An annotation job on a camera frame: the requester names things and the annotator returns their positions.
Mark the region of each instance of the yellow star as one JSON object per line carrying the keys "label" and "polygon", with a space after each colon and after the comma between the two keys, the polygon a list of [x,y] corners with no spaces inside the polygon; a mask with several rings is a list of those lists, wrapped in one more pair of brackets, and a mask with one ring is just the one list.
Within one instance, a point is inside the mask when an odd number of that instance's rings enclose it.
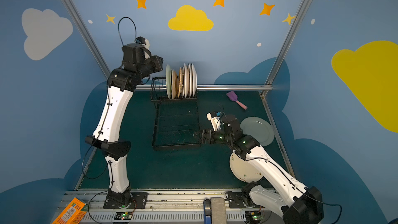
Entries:
{"label": "yellow star", "polygon": [[107,22],[112,22],[113,24],[115,24],[115,22],[113,21],[115,19],[115,17],[110,17],[110,16],[108,16],[108,14],[106,16],[108,17]]}
{"label": "yellow star", "polygon": [[283,20],[282,22],[288,22],[290,25],[290,22],[292,21],[293,18],[295,18],[296,16],[291,17],[290,16],[290,12],[287,13],[287,18],[285,20]]}
{"label": "yellow star", "polygon": [[137,5],[137,9],[138,8],[144,8],[144,9],[146,9],[147,7],[145,6],[145,2],[146,2],[147,0],[137,0],[137,2],[138,2],[138,5]]}
{"label": "yellow star", "polygon": [[263,9],[263,11],[260,13],[260,16],[261,15],[264,15],[264,14],[267,14],[268,16],[271,14],[271,10],[272,10],[272,8],[274,7],[275,5],[267,5],[267,4],[264,4],[264,9]]}
{"label": "yellow star", "polygon": [[214,2],[213,6],[216,6],[216,5],[221,5],[222,7],[224,7],[224,0],[216,0],[216,2]]}

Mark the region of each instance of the dish rack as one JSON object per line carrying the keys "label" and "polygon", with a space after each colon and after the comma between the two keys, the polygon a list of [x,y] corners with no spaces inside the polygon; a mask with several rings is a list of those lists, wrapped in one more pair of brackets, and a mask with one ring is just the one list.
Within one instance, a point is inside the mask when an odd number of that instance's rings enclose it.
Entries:
{"label": "dish rack", "polygon": [[156,108],[152,139],[154,150],[200,147],[200,139],[194,136],[200,130],[197,92],[194,93],[191,98],[169,99],[166,91],[166,77],[152,79],[150,99]]}

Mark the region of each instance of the yellow cloud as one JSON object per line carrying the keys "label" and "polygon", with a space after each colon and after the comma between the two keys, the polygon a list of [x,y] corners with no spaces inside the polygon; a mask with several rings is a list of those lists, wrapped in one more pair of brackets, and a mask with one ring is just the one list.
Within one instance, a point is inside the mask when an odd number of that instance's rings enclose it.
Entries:
{"label": "yellow cloud", "polygon": [[375,41],[340,50],[331,65],[377,122],[398,132],[398,45]]}
{"label": "yellow cloud", "polygon": [[207,31],[211,30],[213,25],[212,20],[207,18],[204,11],[190,5],[180,7],[176,17],[169,20],[169,28],[172,30]]}

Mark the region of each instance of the orange box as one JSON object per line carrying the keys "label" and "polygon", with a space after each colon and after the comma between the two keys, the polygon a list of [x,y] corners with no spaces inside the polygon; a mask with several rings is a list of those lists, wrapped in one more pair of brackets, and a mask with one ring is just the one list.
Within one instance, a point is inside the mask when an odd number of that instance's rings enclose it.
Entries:
{"label": "orange box", "polygon": [[52,224],[77,224],[82,220],[87,210],[88,207],[84,202],[73,198]]}

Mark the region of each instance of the spatula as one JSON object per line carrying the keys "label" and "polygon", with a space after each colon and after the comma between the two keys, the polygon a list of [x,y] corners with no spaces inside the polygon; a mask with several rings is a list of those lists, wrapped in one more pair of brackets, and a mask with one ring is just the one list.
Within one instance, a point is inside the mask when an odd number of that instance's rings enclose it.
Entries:
{"label": "spatula", "polygon": [[245,109],[245,110],[247,109],[247,106],[245,106],[244,104],[242,104],[241,102],[238,101],[238,96],[236,95],[235,92],[231,91],[231,92],[227,93],[226,96],[228,96],[228,98],[230,100],[238,103],[243,109]]}

